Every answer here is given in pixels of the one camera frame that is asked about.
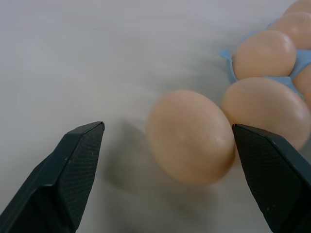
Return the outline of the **light blue egg tray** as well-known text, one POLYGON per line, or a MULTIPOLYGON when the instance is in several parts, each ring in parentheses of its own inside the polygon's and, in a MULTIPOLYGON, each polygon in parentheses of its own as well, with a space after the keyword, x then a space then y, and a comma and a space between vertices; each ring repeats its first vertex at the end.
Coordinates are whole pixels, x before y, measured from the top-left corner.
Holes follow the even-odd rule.
MULTIPOLYGON (((248 35, 246 35, 238 44, 237 46, 243 42, 244 40, 246 40, 248 37, 261 32, 261 31, 254 31, 249 33, 248 35)), ((228 79, 230 81, 231 84, 234 84, 236 82, 239 81, 244 81, 246 79, 258 79, 261 82, 266 82, 266 83, 271 83, 274 82, 275 84, 278 85, 283 85, 285 86, 287 89, 291 90, 292 92, 296 93, 301 99, 304 99, 304 96, 296 89, 296 87, 294 86, 294 79, 295 77, 300 73, 300 71, 302 71, 306 66, 311 64, 311 50, 298 50, 296 48, 296 62, 295 65, 292 69, 292 71, 290 72, 290 74, 288 76, 285 77, 250 77, 250 78, 245 78, 245 79, 237 79, 233 70, 233 65, 232 65, 232 57, 235 53, 234 51, 230 51, 229 49, 225 49, 222 50, 220 52, 220 56, 223 57, 225 59, 226 65, 227 65, 227 69, 228 69, 228 79)))

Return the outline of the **beige egg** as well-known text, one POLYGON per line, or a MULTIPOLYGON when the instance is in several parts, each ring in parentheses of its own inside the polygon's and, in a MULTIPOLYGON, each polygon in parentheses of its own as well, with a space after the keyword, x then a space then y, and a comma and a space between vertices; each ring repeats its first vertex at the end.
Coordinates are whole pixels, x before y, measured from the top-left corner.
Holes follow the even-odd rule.
POLYGON ((237 79, 285 77, 296 62, 293 41, 279 31, 261 31, 241 42, 232 57, 237 79))
POLYGON ((296 12, 305 12, 311 14, 311 0, 297 0, 291 4, 283 15, 296 13, 296 12))
POLYGON ((311 14, 295 12, 282 16, 267 30, 286 34, 298 50, 311 50, 311 14))
POLYGON ((148 116, 146 135, 159 166, 183 184, 215 183, 235 159, 234 136, 226 116, 196 92, 163 95, 148 116))
POLYGON ((311 111, 311 64, 300 71, 293 83, 296 89, 304 96, 305 102, 311 111))
POLYGON ((244 124, 284 137, 297 150, 311 135, 311 113, 301 97, 287 86, 263 77, 233 83, 222 99, 231 124, 244 124))

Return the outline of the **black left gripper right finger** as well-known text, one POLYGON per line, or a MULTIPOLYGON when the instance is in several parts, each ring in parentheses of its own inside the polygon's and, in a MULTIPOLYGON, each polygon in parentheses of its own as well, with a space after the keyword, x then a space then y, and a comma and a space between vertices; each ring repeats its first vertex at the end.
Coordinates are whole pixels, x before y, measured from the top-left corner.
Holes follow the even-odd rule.
POLYGON ((282 136, 232 126, 243 172, 273 233, 311 233, 311 164, 282 136))

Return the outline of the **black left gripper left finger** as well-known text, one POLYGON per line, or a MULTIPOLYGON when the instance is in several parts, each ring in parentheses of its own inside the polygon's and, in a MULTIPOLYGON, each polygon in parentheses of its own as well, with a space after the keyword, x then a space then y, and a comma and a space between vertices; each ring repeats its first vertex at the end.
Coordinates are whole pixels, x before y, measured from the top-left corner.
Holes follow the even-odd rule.
POLYGON ((0 233, 76 233, 96 174, 103 122, 66 133, 0 215, 0 233))

